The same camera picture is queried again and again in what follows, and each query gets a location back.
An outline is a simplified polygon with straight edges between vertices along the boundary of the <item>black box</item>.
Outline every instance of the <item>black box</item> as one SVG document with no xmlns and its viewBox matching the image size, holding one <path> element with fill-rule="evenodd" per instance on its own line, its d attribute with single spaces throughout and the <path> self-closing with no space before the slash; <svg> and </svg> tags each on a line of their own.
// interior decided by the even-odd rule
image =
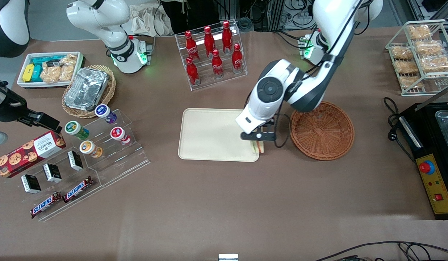
<svg viewBox="0 0 448 261">
<path fill-rule="evenodd" d="M 42 191 L 40 189 L 39 181 L 37 177 L 29 174 L 25 174 L 21 176 L 22 185 L 24 186 L 24 191 L 27 193 L 39 193 Z"/>
<path fill-rule="evenodd" d="M 84 166 L 82 165 L 82 160 L 80 159 L 79 154 L 70 151 L 68 152 L 68 158 L 70 159 L 70 165 L 73 169 L 77 171 L 83 170 Z"/>
<path fill-rule="evenodd" d="M 48 181 L 55 183 L 61 181 L 61 174 L 57 165 L 47 163 L 43 165 L 43 171 L 45 172 L 45 176 L 47 177 Z"/>
</svg>

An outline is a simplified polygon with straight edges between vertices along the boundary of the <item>coca-cola bottle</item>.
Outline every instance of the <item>coca-cola bottle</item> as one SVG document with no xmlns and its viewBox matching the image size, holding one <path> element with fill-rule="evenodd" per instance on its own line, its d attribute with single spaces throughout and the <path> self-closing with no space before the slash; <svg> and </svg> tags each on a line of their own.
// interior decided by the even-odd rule
<svg viewBox="0 0 448 261">
<path fill-rule="evenodd" d="M 201 81 L 198 76 L 198 69 L 196 69 L 196 65 L 193 64 L 193 59 L 187 57 L 185 61 L 187 62 L 187 74 L 189 75 L 190 83 L 193 86 L 198 86 Z"/>
<path fill-rule="evenodd" d="M 240 74 L 243 71 L 243 55 L 240 50 L 240 45 L 236 43 L 234 45 L 234 54 L 232 54 L 232 64 L 234 65 L 233 71 L 235 74 Z"/>
<path fill-rule="evenodd" d="M 185 46 L 187 47 L 187 51 L 189 52 L 189 56 L 194 61 L 200 60 L 200 55 L 198 54 L 198 48 L 196 47 L 196 42 L 192 38 L 192 33 L 190 31 L 185 31 L 185 38 L 187 39 L 187 42 L 185 43 Z"/>
<path fill-rule="evenodd" d="M 206 56 L 211 60 L 213 58 L 213 51 L 216 49 L 216 43 L 214 42 L 214 37 L 211 34 L 211 28 L 209 26 L 204 28 L 204 47 L 206 48 Z"/>
<path fill-rule="evenodd" d="M 224 31 L 222 32 L 222 44 L 225 54 L 232 52 L 232 32 L 230 31 L 229 21 L 224 21 Z"/>
<path fill-rule="evenodd" d="M 222 69 L 222 60 L 219 57 L 219 51 L 217 49 L 213 51 L 213 61 L 211 64 L 213 65 L 214 78 L 222 79 L 224 77 L 224 70 Z"/>
</svg>

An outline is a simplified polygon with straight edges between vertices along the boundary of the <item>cookie box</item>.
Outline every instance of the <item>cookie box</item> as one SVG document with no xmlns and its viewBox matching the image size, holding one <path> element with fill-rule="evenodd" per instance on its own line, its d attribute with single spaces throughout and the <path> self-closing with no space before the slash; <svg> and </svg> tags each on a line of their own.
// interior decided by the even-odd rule
<svg viewBox="0 0 448 261">
<path fill-rule="evenodd" d="M 0 157 L 0 176 L 13 177 L 66 147 L 64 139 L 49 131 Z"/>
</svg>

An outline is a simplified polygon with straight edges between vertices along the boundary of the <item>brown table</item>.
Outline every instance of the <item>brown table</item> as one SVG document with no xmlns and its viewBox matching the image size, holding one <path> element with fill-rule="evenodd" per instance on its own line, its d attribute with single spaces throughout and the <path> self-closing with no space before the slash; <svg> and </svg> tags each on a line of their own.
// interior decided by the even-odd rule
<svg viewBox="0 0 448 261">
<path fill-rule="evenodd" d="M 448 248 L 448 221 L 433 220 L 416 167 L 386 138 L 384 96 L 401 110 L 425 100 L 399 96 L 384 52 L 397 30 L 356 36 L 330 83 L 325 100 L 344 109 L 356 129 L 350 152 L 331 162 L 310 159 L 291 142 L 283 149 L 267 143 L 254 163 L 177 155 L 185 109 L 241 108 L 270 61 L 285 58 L 307 67 L 275 34 L 242 36 L 248 76 L 194 92 L 174 38 L 158 39 L 152 65 L 133 75 L 113 66 L 99 40 L 32 41 L 28 53 L 81 51 L 86 65 L 113 69 L 118 86 L 110 106 L 133 121 L 151 164 L 45 223 L 30 220 L 20 203 L 24 193 L 0 177 L 0 260 L 211 261 L 219 253 L 239 253 L 243 261 L 314 260 L 381 240 Z M 63 89 L 13 89 L 34 110 L 63 123 L 75 119 L 61 107 Z M 283 111 L 292 109 L 285 105 Z M 19 123 L 0 124 L 0 130 L 10 136 L 0 156 L 44 131 Z M 395 245 L 354 251 L 385 259 L 397 259 L 398 252 Z"/>
</svg>

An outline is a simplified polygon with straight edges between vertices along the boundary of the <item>wicker basket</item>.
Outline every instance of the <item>wicker basket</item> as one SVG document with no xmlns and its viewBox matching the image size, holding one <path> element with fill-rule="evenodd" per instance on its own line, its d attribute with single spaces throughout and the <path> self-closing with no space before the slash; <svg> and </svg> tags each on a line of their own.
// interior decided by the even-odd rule
<svg viewBox="0 0 448 261">
<path fill-rule="evenodd" d="M 108 85 L 106 86 L 105 91 L 103 91 L 103 94 L 102 94 L 102 96 L 100 98 L 100 102 L 99 102 L 100 104 L 108 104 L 108 102 L 111 100 L 111 98 L 113 98 L 114 91 L 116 89 L 116 79 L 114 78 L 113 71 L 111 71 L 111 69 L 106 66 L 100 66 L 100 65 L 88 66 L 87 68 L 104 71 L 108 74 L 108 76 L 109 76 Z M 68 85 L 68 88 L 66 88 L 66 90 L 64 91 L 64 94 L 63 94 L 63 99 L 62 99 L 61 103 L 63 104 L 64 111 L 66 111 L 68 114 L 70 114 L 72 116 L 82 118 L 82 119 L 89 119 L 89 118 L 95 117 L 95 111 L 83 111 L 81 109 L 73 109 L 73 108 L 66 106 L 66 104 L 64 103 L 64 96 L 71 89 L 72 85 L 73 85 L 73 82 L 71 82 Z"/>
<path fill-rule="evenodd" d="M 295 145 L 309 157 L 334 160 L 353 146 L 354 127 L 347 114 L 329 102 L 308 113 L 293 112 L 290 136 Z"/>
</svg>

